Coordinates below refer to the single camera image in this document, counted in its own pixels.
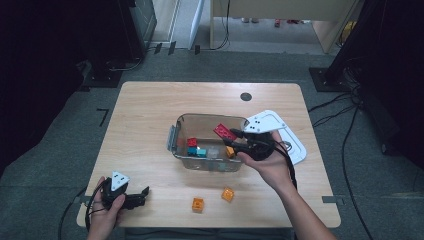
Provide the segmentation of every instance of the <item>transparent plastic box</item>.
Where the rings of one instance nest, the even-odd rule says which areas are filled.
[[[213,130],[219,124],[241,130],[245,122],[242,117],[186,113],[177,119],[175,126],[171,126],[167,148],[187,169],[236,172],[242,165],[241,160],[228,157],[224,142]],[[206,157],[188,154],[187,139],[190,138],[196,138],[198,149],[206,149]]]

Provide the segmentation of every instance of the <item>table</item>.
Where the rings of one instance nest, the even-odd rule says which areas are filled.
[[[214,48],[214,18],[227,16],[228,1],[210,1],[210,48]],[[322,49],[324,53],[328,53],[358,2],[359,0],[231,0],[229,17],[313,20],[312,26]]]
[[[252,99],[243,101],[242,93]],[[167,151],[169,129],[184,113],[249,117],[263,110],[279,114],[308,155],[295,165],[299,192],[327,227],[340,225],[333,196],[301,89],[282,83],[126,82],[121,89],[86,195],[101,176],[118,171],[131,178],[127,194],[150,186],[143,207],[127,211],[121,227],[228,228],[291,227],[277,194],[259,174],[242,166],[222,173],[185,169]],[[224,187],[235,191],[231,203]],[[202,213],[191,209],[194,197],[205,201]],[[84,225],[84,205],[77,222]]]

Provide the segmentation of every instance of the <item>person's left hand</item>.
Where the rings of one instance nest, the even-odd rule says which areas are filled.
[[[97,186],[105,180],[101,177]],[[119,211],[124,204],[125,195],[118,196],[112,204],[110,210],[104,208],[100,191],[94,196],[93,213],[91,214],[91,226],[87,240],[107,239],[113,228],[121,220],[122,211]]]

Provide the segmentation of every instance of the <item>red block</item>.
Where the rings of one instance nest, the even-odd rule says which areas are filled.
[[[216,134],[218,134],[218,136],[220,136],[221,138],[228,138],[233,141],[237,139],[237,136],[234,135],[234,133],[232,133],[230,130],[228,130],[224,125],[222,125],[222,123],[216,126],[216,128],[213,131]]]
[[[187,146],[189,146],[189,147],[197,147],[197,140],[196,140],[196,138],[188,138],[187,139]]]

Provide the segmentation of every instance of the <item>human hand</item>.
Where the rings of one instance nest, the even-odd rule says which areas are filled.
[[[278,131],[271,132],[271,135],[276,142],[282,142]],[[282,151],[285,151],[279,144],[276,144],[276,147]],[[244,164],[256,169],[264,181],[273,189],[277,190],[278,186],[287,186],[288,184],[293,186],[291,183],[286,159],[279,152],[274,151],[267,159],[262,161],[253,160],[244,152],[237,153],[237,156],[241,158]]]
[[[97,186],[103,181],[101,177]],[[112,204],[112,207],[107,210],[102,203],[100,191],[94,196],[93,213],[91,214],[91,226],[87,240],[104,240],[107,239],[117,223],[121,221],[122,211],[120,211],[125,201],[125,195],[119,195]]]

